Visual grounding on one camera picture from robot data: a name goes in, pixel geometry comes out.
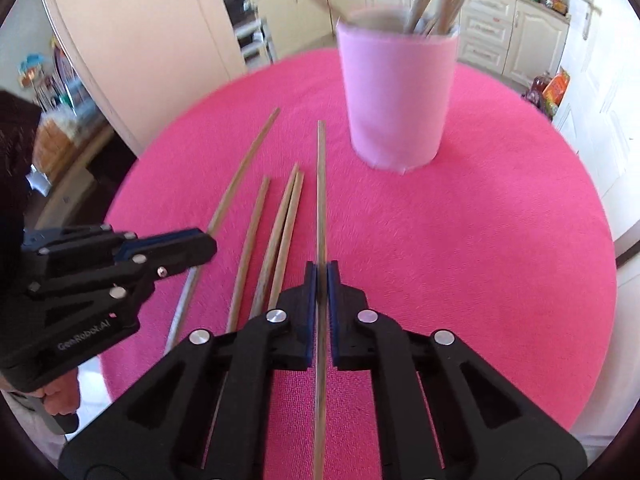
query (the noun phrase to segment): metal screw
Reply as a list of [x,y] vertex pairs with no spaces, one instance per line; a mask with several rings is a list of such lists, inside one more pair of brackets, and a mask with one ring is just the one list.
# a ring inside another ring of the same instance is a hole
[[456,340],[456,337],[451,332],[449,332],[449,330],[438,330],[433,335],[433,338],[435,339],[436,343],[444,346],[449,346]]
[[109,295],[114,299],[114,300],[121,300],[122,298],[124,298],[127,295],[127,291],[122,288],[121,286],[114,286],[110,291],[109,291]]
[[194,330],[189,334],[189,341],[194,345],[202,345],[206,343],[211,338],[209,332],[204,330],[203,328],[199,328]]
[[363,323],[375,323],[378,320],[378,313],[373,310],[361,310],[358,313],[358,320]]
[[287,319],[287,313],[279,308],[267,312],[267,321],[270,323],[282,323],[285,319]]

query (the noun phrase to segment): round table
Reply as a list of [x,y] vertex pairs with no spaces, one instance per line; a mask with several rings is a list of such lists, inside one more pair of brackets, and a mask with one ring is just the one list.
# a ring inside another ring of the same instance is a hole
[[[289,172],[305,171],[284,287],[303,281],[316,243],[316,124],[326,121],[328,256],[370,307],[423,334],[456,332],[569,428],[598,377],[616,299],[614,252],[577,156],[535,108],[458,66],[442,145],[405,175],[366,166],[350,145],[337,50],[287,59],[214,92],[171,124],[133,167],[107,220],[139,236],[206,229],[269,113],[282,108],[218,235],[182,337],[224,332],[263,175],[273,180],[242,303],[246,320]],[[142,328],[102,355],[112,397],[162,355],[185,277],[158,283]],[[267,479],[311,476],[314,372],[276,374]],[[331,369],[327,480],[380,478],[369,375]]]

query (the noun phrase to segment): pink container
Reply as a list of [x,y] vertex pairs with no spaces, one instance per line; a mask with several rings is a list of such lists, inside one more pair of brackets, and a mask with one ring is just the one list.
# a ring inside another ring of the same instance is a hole
[[353,149],[399,173],[438,153],[458,50],[457,27],[449,36],[402,34],[406,12],[361,10],[337,27]]

